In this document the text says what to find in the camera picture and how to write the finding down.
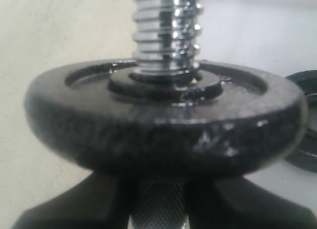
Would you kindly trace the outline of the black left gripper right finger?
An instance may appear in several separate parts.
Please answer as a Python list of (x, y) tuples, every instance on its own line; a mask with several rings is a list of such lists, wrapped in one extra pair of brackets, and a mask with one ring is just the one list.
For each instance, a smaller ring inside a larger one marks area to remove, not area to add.
[(243, 177), (191, 182), (186, 209), (192, 229), (312, 229), (313, 212)]

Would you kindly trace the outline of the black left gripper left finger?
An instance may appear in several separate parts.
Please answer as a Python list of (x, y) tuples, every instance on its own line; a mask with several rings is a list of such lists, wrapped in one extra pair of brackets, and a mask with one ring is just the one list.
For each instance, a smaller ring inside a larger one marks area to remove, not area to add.
[(25, 211), (14, 229), (125, 229), (131, 181), (92, 173), (63, 194)]

